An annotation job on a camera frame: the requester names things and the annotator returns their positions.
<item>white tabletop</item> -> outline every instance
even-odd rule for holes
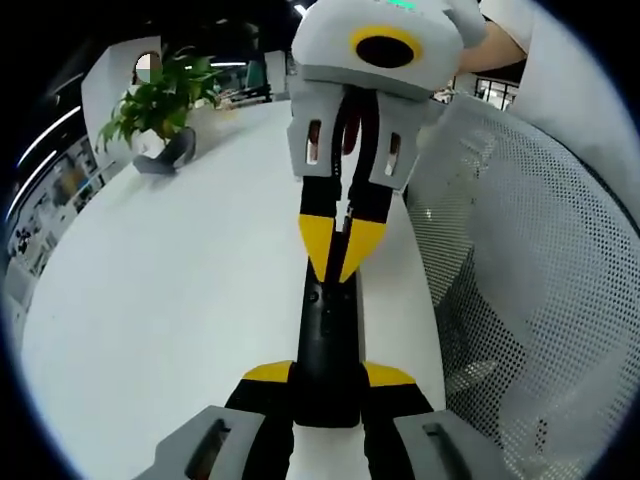
[[[246,371],[296,358],[306,253],[289,120],[288,102],[221,119],[218,146],[174,178],[126,167],[54,251],[22,359],[35,406],[83,478],[137,475],[158,441],[224,405]],[[400,198],[361,274],[367,358],[405,370],[444,408],[433,307]],[[295,435],[288,478],[367,477],[361,429]]]

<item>perforated mesh backrest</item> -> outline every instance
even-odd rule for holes
[[[637,231],[564,147],[460,95],[429,134],[408,203],[447,408],[519,477],[581,478],[638,388]]]

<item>yellow ring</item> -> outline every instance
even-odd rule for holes
[[[405,43],[413,51],[413,59],[407,65],[420,60],[422,57],[422,45],[413,35],[405,30],[388,25],[369,25],[357,29],[351,34],[351,49],[356,52],[358,44],[370,37],[389,37]]]

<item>green leaves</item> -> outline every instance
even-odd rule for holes
[[[105,152],[116,135],[131,148],[133,136],[147,130],[153,130],[166,143],[185,127],[187,115],[197,100],[218,105],[214,88],[217,74],[207,57],[178,52],[165,59],[162,69],[156,71],[149,83],[140,85],[133,93],[126,92],[113,109],[111,120],[98,134]]]

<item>black circular opening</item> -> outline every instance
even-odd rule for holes
[[[391,37],[375,36],[361,40],[356,53],[363,61],[380,68],[398,68],[411,63],[413,50]]]

